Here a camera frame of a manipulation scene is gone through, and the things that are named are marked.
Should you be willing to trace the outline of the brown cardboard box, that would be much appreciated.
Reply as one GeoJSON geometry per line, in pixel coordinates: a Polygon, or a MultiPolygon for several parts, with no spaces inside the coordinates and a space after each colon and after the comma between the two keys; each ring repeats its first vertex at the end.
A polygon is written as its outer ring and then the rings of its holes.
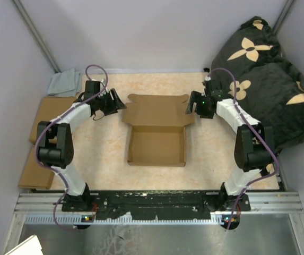
{"type": "Polygon", "coordinates": [[[130,125],[127,162],[131,166],[184,167],[189,95],[128,95],[122,122],[130,125]]]}

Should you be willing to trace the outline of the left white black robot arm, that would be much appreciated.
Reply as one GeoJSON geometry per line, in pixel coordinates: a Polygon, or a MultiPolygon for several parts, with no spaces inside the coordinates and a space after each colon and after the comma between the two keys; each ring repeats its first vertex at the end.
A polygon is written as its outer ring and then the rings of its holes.
{"type": "Polygon", "coordinates": [[[72,134],[86,120],[95,117],[97,111],[104,116],[125,109],[115,89],[107,90],[107,80],[88,80],[85,91],[65,112],[37,126],[35,144],[38,164],[48,167],[65,184],[65,192],[74,196],[73,204],[81,211],[88,210],[92,198],[86,194],[86,182],[82,180],[74,163],[72,134]]]}

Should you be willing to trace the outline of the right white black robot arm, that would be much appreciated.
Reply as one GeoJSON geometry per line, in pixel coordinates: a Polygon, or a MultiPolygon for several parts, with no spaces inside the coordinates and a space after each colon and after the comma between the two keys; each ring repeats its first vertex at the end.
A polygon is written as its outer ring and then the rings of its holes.
{"type": "Polygon", "coordinates": [[[222,90],[217,80],[203,81],[204,91],[192,91],[186,114],[195,112],[201,118],[223,118],[236,133],[234,160],[237,168],[221,186],[219,206],[231,210],[249,183],[256,179],[261,170],[272,163],[274,149],[273,129],[243,110],[231,95],[222,90]]]}

